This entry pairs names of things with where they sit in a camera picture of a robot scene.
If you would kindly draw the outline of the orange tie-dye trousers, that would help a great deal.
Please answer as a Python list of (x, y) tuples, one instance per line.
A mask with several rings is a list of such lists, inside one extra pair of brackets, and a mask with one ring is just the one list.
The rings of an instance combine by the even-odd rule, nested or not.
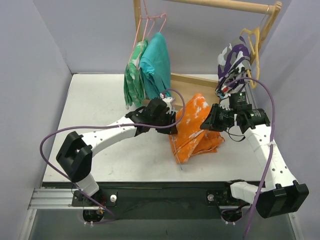
[[(182, 164), (197, 155), (216, 153), (218, 147), (225, 141), (219, 132), (200, 129), (210, 110), (210, 105), (200, 93), (186, 103), (181, 123), (183, 142), (179, 151)], [(169, 141), (173, 153), (172, 135), (169, 136)]]

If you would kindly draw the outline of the blue wire hanger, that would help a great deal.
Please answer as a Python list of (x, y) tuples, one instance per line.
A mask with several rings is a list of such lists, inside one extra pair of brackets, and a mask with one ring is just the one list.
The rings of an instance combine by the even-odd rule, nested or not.
[(173, 155), (175, 157), (175, 160), (177, 161), (180, 170), (182, 171), (182, 161), (181, 157), (179, 156), (180, 147), (183, 143), (183, 134), (181, 132), (182, 126), (181, 123), (183, 120), (179, 121), (179, 123), (176, 124), (177, 134), (173, 134), (171, 136), (172, 146), (173, 146)]

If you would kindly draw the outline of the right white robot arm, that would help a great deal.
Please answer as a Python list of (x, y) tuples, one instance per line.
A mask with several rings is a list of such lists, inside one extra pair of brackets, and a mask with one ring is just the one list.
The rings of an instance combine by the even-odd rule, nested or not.
[(213, 104), (200, 129), (223, 132), (234, 126), (239, 127), (250, 143), (263, 169), (262, 187), (244, 180), (231, 181), (221, 192), (223, 201), (233, 204), (242, 200), (254, 204), (264, 219), (296, 212), (309, 195), (309, 189), (290, 172), (274, 140), (273, 126), (266, 112), (262, 108), (254, 109), (247, 102), (245, 92), (231, 94), (228, 108)]

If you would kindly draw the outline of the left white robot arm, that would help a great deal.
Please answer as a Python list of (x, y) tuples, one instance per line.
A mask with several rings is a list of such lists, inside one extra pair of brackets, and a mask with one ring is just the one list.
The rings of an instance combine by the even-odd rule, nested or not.
[(172, 100), (171, 97), (154, 98), (148, 105), (128, 112), (104, 130), (83, 134), (72, 131), (66, 136), (56, 160), (69, 180), (82, 191), (78, 200), (85, 200), (91, 206), (98, 203), (116, 205), (117, 193), (104, 193), (91, 173), (93, 157), (122, 140), (147, 133), (152, 126), (161, 134), (177, 134)]

